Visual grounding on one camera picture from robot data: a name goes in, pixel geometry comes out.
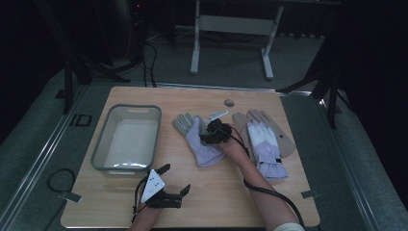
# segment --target metal stand leg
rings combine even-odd
[[[73,104],[73,87],[72,87],[72,65],[69,56],[65,55],[64,60],[64,77],[65,77],[65,90],[64,90],[64,99],[65,107],[63,114],[66,115],[71,109]]]
[[[194,48],[192,50],[191,74],[198,73],[198,62],[200,59],[200,1],[195,1],[195,33]]]
[[[273,40],[275,39],[275,36],[276,36],[276,30],[279,25],[279,20],[282,16],[283,9],[284,9],[283,7],[278,8],[275,19],[272,23],[272,28],[270,29],[268,44],[265,48],[261,49],[261,55],[262,55],[262,61],[264,62],[265,74],[266,74],[267,79],[269,80],[273,79],[273,72],[272,72],[272,67],[270,65],[270,59],[269,59],[269,52],[273,44]]]

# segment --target gray carpet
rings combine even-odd
[[[155,80],[159,87],[183,84],[218,88],[284,88],[303,78],[322,42],[315,38],[277,38],[270,55],[275,79],[269,81],[264,77],[259,51],[264,40],[256,38],[246,44],[222,45],[204,42],[201,45],[199,72],[190,75],[191,37],[178,39],[176,46],[161,44],[159,42],[162,40],[155,38],[152,40],[157,50]],[[154,57],[153,49],[146,47],[145,53],[150,66]],[[132,80],[125,85],[143,85],[140,67],[124,72],[122,76]],[[109,90],[118,85],[108,79],[96,79],[84,89],[76,86],[77,95],[81,95],[81,98],[69,115],[62,116],[64,102],[56,99],[55,94],[63,87],[63,82],[60,73],[48,83],[27,115],[2,144],[0,207],[5,208],[12,199],[19,182],[41,153],[48,138],[53,136],[60,119],[70,122],[74,115],[87,115],[92,116],[92,121],[89,127],[65,125],[61,139],[55,145],[52,156],[16,216],[11,230],[65,230],[59,222],[64,202],[58,198],[57,192],[47,187],[47,180],[61,168],[69,168],[74,172],[79,170]],[[314,83],[300,90],[312,90],[313,86]],[[336,115],[339,128],[334,131],[325,121],[324,109],[310,96],[291,94],[283,96],[282,101],[310,186],[319,193],[316,203],[321,230],[404,230],[408,227],[406,210],[401,209],[400,201],[395,197],[355,115],[340,102],[343,113]],[[344,166],[345,153],[349,155],[347,159],[351,159],[351,166]],[[353,190],[356,181],[350,182],[347,178],[351,169],[353,179],[360,183],[358,187],[367,196],[365,199],[374,211],[377,228],[368,225],[371,220],[360,208],[358,202],[361,196]],[[56,187],[64,188],[71,184],[66,172],[56,175],[55,179]]]

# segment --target dark background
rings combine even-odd
[[[153,2],[159,9],[160,1]],[[408,192],[403,184],[408,175],[408,9],[403,1],[350,2],[353,7],[339,10],[287,7],[279,33],[327,37],[312,66],[319,69],[330,62],[342,64],[341,88],[406,206]],[[175,10],[177,14],[168,15],[173,16],[175,24],[193,25],[193,1],[174,3],[160,11]],[[1,5],[0,142],[64,64],[63,53],[32,0],[3,1]],[[251,16],[255,12],[273,17],[267,8],[255,8],[236,6],[223,13]],[[216,9],[216,3],[203,7],[204,12]],[[171,39],[169,25],[161,29],[169,30]]]

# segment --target gray glove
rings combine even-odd
[[[249,158],[251,159],[251,161],[255,162],[255,157],[254,157],[254,153],[252,150],[252,144],[249,140],[248,129],[246,126],[246,124],[250,122],[251,120],[242,113],[232,114],[232,120],[233,120],[235,129],[241,136],[243,144],[248,149]]]
[[[272,129],[272,131],[275,133],[280,150],[280,156],[282,158],[290,156],[296,149],[294,142],[282,131],[282,129],[265,111],[248,110],[246,116],[251,121],[258,121],[260,123],[263,122],[266,127],[270,127]]]
[[[201,142],[199,135],[206,135],[207,130],[200,116],[192,117],[189,113],[180,114],[172,121],[172,124],[186,138],[199,167],[212,166],[225,157],[219,148]]]

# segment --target wooden table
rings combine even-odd
[[[228,108],[226,99],[235,102]],[[282,130],[293,138],[280,97],[272,91],[204,90],[115,87],[95,129],[75,182],[73,192],[83,197],[81,203],[68,202],[61,223],[65,227],[126,228],[130,225],[135,187],[141,177],[113,177],[96,170],[90,157],[109,109],[115,104],[157,105],[162,109],[162,122],[153,168],[171,164],[162,175],[167,193],[179,193],[188,184],[191,190],[180,209],[164,209],[156,228],[170,227],[262,227],[256,209],[242,183],[238,168],[228,159],[211,167],[198,167],[185,138],[172,126],[178,114],[191,113],[208,117],[212,112],[228,110],[223,122],[232,123],[231,115],[248,109],[265,110]],[[273,184],[299,209],[306,226],[319,224],[319,214],[312,197],[301,193],[310,190],[297,150],[283,165],[289,178]]]

